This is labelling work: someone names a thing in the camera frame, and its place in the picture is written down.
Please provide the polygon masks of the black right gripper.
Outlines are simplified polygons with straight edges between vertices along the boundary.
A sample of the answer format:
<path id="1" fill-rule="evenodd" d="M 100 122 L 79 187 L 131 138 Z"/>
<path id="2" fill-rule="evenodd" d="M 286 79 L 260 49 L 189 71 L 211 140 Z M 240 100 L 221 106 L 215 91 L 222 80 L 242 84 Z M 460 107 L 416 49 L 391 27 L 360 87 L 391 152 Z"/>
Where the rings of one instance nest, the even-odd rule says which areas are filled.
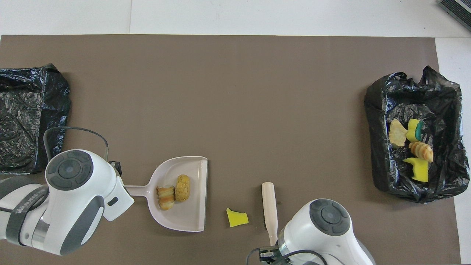
<path id="1" fill-rule="evenodd" d="M 278 245 L 259 247 L 259 261 L 262 264 L 272 264 L 281 258 Z"/>

